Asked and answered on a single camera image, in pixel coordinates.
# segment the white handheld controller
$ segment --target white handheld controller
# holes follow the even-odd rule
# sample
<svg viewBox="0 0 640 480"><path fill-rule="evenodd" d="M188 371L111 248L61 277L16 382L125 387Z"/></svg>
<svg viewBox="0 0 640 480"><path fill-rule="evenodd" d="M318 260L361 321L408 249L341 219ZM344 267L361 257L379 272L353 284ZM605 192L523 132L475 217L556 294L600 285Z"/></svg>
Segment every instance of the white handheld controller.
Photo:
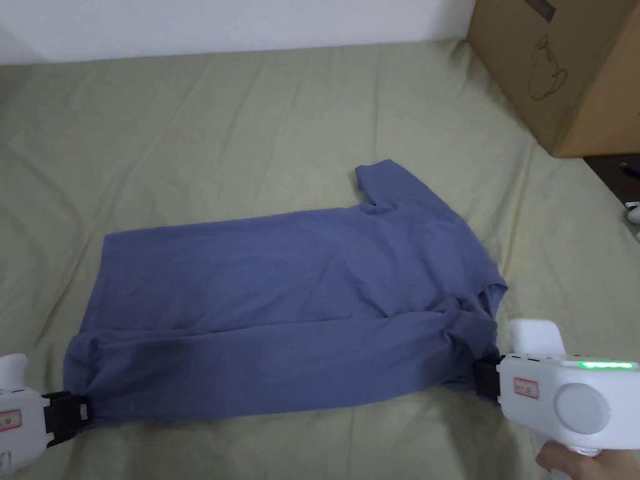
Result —
<svg viewBox="0 0 640 480"><path fill-rule="evenodd" d="M553 322L511 322L514 353L497 366L504 415L588 456L640 448L640 366L567 355ZM552 472L554 480L568 479Z"/></svg>

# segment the sticker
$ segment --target sticker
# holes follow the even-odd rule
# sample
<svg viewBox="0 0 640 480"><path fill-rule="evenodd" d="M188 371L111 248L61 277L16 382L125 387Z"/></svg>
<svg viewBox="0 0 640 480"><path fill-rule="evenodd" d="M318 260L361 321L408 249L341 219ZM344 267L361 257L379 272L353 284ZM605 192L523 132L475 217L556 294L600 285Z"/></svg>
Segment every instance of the sticker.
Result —
<svg viewBox="0 0 640 480"><path fill-rule="evenodd" d="M20 425L22 425L22 414L20 410L0 412L0 431L18 428Z"/></svg>
<svg viewBox="0 0 640 480"><path fill-rule="evenodd" d="M535 398L536 400L540 397L538 384L535 381L525 380L523 378L513 379L513 391L518 395Z"/></svg>
<svg viewBox="0 0 640 480"><path fill-rule="evenodd" d="M547 0L525 0L533 10L538 12L540 17L544 18L548 23L554 19L556 14L556 8L551 5Z"/></svg>

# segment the finger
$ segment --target finger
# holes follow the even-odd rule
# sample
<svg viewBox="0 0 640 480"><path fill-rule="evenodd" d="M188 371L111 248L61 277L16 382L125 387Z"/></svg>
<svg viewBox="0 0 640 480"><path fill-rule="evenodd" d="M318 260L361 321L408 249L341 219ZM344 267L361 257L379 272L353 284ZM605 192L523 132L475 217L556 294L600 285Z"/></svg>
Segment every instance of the finger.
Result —
<svg viewBox="0 0 640 480"><path fill-rule="evenodd" d="M585 455L569 450L562 444L547 442L536 457L536 462L547 470L560 470L575 476L585 461L593 461Z"/></svg>

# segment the t-shirt sleeve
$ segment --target t-shirt sleeve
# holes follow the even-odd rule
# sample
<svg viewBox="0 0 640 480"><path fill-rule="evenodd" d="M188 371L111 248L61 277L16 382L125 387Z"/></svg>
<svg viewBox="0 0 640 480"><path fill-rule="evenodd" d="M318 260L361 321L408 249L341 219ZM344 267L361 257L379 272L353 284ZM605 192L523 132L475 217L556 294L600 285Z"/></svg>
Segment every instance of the t-shirt sleeve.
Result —
<svg viewBox="0 0 640 480"><path fill-rule="evenodd" d="M358 189L373 205L418 204L454 212L424 183L393 160L356 168Z"/></svg>

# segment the blue t-shirt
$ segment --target blue t-shirt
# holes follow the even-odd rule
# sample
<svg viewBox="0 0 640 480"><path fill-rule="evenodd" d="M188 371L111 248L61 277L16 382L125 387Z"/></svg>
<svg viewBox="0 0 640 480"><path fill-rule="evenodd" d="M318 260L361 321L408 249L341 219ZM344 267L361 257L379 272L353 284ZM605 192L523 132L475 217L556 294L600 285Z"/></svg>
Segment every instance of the blue t-shirt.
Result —
<svg viewBox="0 0 640 480"><path fill-rule="evenodd" d="M472 388L506 291L468 225L386 160L351 208L107 235L65 389L96 424Z"/></svg>

